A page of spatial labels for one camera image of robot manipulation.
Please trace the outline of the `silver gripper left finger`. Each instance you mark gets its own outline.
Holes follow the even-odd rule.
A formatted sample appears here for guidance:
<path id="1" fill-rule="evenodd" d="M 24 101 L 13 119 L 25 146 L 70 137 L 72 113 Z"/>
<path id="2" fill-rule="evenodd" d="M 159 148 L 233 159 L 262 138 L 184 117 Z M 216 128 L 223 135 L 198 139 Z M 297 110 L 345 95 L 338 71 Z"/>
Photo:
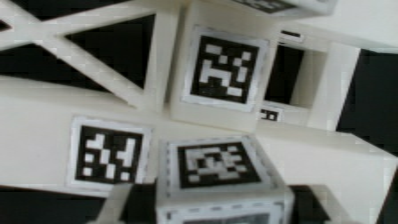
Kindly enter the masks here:
<path id="1" fill-rule="evenodd" d="M 155 193 L 153 184 L 118 184 L 88 224 L 157 224 Z"/>

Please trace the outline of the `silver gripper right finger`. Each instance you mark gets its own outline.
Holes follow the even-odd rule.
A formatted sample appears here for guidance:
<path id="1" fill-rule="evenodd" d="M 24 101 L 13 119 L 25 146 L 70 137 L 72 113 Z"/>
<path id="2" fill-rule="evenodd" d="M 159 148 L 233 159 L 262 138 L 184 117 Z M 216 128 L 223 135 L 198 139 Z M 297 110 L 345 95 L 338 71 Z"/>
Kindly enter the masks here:
<path id="1" fill-rule="evenodd" d="M 292 224 L 356 224 L 326 185 L 292 185 Z"/>

